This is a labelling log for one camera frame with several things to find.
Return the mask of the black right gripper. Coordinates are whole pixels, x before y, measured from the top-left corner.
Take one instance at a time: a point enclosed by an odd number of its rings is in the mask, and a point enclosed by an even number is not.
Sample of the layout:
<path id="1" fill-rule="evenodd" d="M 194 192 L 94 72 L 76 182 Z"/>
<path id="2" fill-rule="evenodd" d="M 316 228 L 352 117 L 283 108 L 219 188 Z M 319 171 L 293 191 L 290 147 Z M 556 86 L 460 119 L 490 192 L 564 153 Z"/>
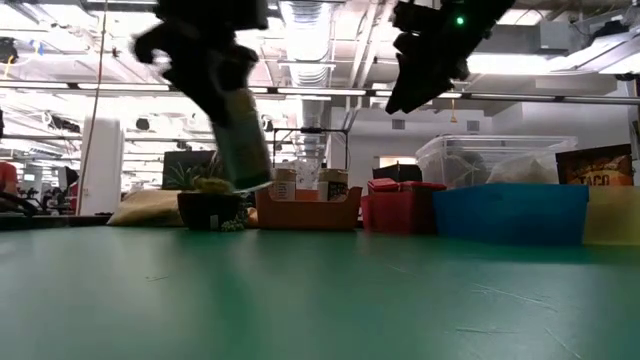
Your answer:
<path id="1" fill-rule="evenodd" d="M 399 1 L 393 26 L 398 77 L 385 111 L 410 113 L 451 89 L 450 79 L 464 80 L 467 58 L 491 36 L 514 0 L 447 0 L 435 9 L 416 1 Z"/>

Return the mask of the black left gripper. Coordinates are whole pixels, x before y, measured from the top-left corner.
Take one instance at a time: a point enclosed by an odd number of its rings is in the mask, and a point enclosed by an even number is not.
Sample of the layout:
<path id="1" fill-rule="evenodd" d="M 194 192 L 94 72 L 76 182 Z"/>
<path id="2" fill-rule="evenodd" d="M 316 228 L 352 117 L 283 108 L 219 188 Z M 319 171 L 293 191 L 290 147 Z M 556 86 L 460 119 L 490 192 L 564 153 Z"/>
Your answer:
<path id="1" fill-rule="evenodd" d="M 160 24 L 147 30 L 135 38 L 134 55 L 140 62 L 152 64 L 157 51 L 166 53 L 169 68 L 162 77 L 193 100 L 213 124 L 226 125 L 229 115 L 219 85 L 223 90 L 247 88 L 259 57 L 254 50 L 233 44 L 219 63 L 218 85 L 216 53 L 230 45 L 230 32 L 225 29 L 267 29 L 267 2 L 158 0 L 154 12 L 162 20 L 185 24 Z"/>

